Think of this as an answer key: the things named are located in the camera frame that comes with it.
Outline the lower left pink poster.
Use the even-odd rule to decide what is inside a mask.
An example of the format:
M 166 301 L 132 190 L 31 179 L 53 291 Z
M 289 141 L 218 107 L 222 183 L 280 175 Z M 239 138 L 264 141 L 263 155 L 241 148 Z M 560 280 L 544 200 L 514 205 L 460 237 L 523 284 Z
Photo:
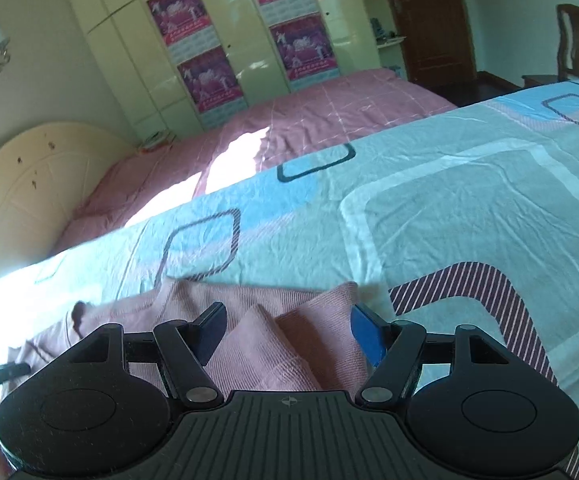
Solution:
M 247 109 L 244 92 L 221 47 L 196 55 L 177 68 L 205 129 L 220 127 Z

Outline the lower right pink poster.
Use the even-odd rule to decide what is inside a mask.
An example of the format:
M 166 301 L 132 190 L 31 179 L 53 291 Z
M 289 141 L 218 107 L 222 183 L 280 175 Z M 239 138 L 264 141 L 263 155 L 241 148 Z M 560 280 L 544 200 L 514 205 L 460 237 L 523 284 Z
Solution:
M 334 50 L 318 13 L 270 28 L 293 90 L 339 75 Z

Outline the cream round headboard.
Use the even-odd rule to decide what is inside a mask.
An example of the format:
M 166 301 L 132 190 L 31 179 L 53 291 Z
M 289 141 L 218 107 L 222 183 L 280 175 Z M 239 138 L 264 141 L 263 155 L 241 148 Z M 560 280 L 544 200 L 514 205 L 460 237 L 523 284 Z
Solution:
M 48 258 L 76 207 L 136 152 L 82 122 L 49 122 L 0 148 L 0 278 Z

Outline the pink bed cover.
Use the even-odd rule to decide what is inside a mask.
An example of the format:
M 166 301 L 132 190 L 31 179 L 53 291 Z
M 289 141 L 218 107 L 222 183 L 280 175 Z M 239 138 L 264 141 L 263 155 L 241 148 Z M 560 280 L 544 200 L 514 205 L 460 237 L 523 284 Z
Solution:
M 158 196 L 178 207 L 300 156 L 454 107 L 386 68 L 259 103 L 220 128 L 116 162 L 76 208 L 51 252 L 141 221 Z

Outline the upper left pink poster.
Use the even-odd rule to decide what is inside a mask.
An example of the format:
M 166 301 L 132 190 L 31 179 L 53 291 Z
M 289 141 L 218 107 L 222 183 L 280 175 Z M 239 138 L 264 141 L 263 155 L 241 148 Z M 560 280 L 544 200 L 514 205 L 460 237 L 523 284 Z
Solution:
M 148 0 L 148 9 L 175 65 L 220 46 L 202 0 Z

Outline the cream wardrobe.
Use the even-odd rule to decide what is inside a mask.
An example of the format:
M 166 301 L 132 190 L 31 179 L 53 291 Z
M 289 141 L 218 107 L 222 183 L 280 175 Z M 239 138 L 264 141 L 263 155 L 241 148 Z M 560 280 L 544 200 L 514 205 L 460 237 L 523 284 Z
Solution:
M 148 0 L 68 0 L 99 68 L 140 139 L 207 131 L 172 63 Z M 293 90 L 257 0 L 202 0 L 247 108 Z M 362 0 L 317 0 L 339 75 L 381 64 Z

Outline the corner shelf unit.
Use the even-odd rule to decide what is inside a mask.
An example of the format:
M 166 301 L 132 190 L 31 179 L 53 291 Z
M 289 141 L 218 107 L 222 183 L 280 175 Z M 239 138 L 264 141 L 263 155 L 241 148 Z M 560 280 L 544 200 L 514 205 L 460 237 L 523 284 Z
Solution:
M 389 68 L 401 79 L 408 79 L 402 45 L 405 37 L 399 32 L 391 10 L 391 0 L 362 0 L 374 32 L 381 65 Z

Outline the dark brown wooden door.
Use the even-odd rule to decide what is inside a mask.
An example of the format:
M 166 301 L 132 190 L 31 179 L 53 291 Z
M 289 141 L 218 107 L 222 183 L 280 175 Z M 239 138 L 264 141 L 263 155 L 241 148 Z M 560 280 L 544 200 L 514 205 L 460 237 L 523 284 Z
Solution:
M 476 79 L 464 0 L 389 0 L 410 81 L 427 89 Z

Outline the light blue patterned bedsheet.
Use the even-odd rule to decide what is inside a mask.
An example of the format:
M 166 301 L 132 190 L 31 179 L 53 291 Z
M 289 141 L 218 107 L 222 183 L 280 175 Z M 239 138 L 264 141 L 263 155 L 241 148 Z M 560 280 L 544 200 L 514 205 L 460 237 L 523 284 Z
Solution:
M 474 323 L 579 406 L 579 82 L 371 134 L 143 209 L 0 278 L 0 364 L 79 300 L 169 278 L 327 289 L 431 330 Z

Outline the pink sweatshirt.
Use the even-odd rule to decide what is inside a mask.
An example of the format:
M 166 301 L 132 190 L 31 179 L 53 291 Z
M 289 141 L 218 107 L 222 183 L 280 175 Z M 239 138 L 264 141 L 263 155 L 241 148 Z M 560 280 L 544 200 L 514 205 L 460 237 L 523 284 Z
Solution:
M 149 333 L 165 322 L 192 322 L 221 302 L 227 329 L 205 370 L 224 396 L 235 390 L 354 394 L 367 380 L 367 364 L 350 328 L 358 301 L 354 282 L 307 290 L 167 278 L 156 289 L 108 304 L 76 302 L 10 358 L 39 372 L 104 324 L 120 324 L 127 334 Z

